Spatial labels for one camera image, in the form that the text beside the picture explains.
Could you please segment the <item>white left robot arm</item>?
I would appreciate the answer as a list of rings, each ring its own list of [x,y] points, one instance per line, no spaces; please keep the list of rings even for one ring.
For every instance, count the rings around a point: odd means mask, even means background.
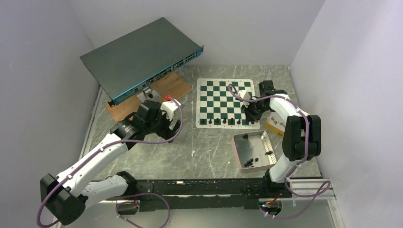
[[[135,145],[146,144],[145,136],[156,134],[171,143],[182,130],[183,110],[176,99],[168,97],[163,103],[145,101],[136,112],[118,121],[103,140],[70,168],[53,176],[46,174],[40,180],[41,205],[37,213],[37,225],[41,213],[47,208],[57,223],[69,225],[77,220],[85,209],[100,201],[122,196],[129,200],[138,193],[138,182],[128,172],[120,171],[112,177],[95,182],[94,177],[109,163],[128,152]]]

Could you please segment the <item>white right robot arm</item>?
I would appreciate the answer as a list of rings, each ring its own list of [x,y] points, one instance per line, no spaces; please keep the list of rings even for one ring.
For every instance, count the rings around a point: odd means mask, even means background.
[[[299,108],[285,90],[275,89],[272,81],[259,83],[259,94],[259,97],[251,97],[245,90],[237,93],[247,122],[259,121],[268,111],[277,113],[285,121],[283,155],[269,169],[269,180],[262,183],[264,195],[274,197],[280,191],[280,182],[303,162],[321,153],[321,119]]]

